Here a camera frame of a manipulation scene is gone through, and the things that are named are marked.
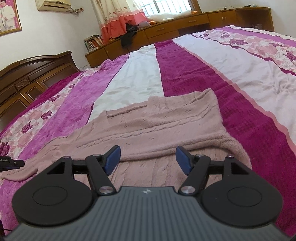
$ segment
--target window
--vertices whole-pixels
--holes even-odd
[[[188,0],[139,0],[146,15],[158,12],[179,13],[191,10]]]

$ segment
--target metal screw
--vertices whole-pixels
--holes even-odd
[[[191,194],[195,192],[195,188],[192,186],[184,186],[181,188],[181,192],[185,194]]]
[[[109,194],[109,193],[112,193],[113,191],[114,191],[114,188],[110,186],[103,186],[103,187],[100,187],[99,189],[99,192],[103,194]]]

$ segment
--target round black pad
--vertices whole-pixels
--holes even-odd
[[[67,191],[61,187],[40,188],[33,194],[33,200],[40,205],[57,205],[67,198]]]
[[[227,198],[234,205],[241,207],[251,207],[257,205],[261,200],[261,193],[253,188],[237,187],[231,189]]]
[[[202,205],[224,224],[250,228],[274,222],[282,208],[280,193],[265,180],[232,175],[207,187]]]
[[[82,216],[92,204],[91,190],[63,175],[38,175],[22,186],[12,199],[19,222],[57,226]]]

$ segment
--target white stripe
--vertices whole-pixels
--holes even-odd
[[[154,45],[130,53],[126,63],[95,101],[89,121],[103,110],[116,110],[143,102],[150,96],[164,96]]]
[[[282,34],[279,34],[279,33],[270,32],[270,31],[266,31],[266,30],[259,30],[259,29],[255,29],[255,28],[241,28],[241,27],[236,27],[234,25],[230,25],[228,27],[233,28],[233,29],[242,29],[242,30],[246,30],[246,31],[258,32],[258,33],[263,33],[263,34],[269,34],[271,36],[279,36],[279,37],[281,37],[283,39],[291,39],[291,40],[296,41],[296,38],[293,38],[291,36],[282,35]]]
[[[265,111],[272,112],[296,143],[296,77],[283,73],[272,61],[265,61],[243,49],[234,49],[210,39],[191,35],[174,40],[214,66],[237,84]]]

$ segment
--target gray ribbed surface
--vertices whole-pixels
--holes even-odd
[[[122,187],[101,197],[80,220],[57,228],[21,224],[7,241],[286,241],[273,225],[237,229],[207,216],[197,201],[171,187]]]

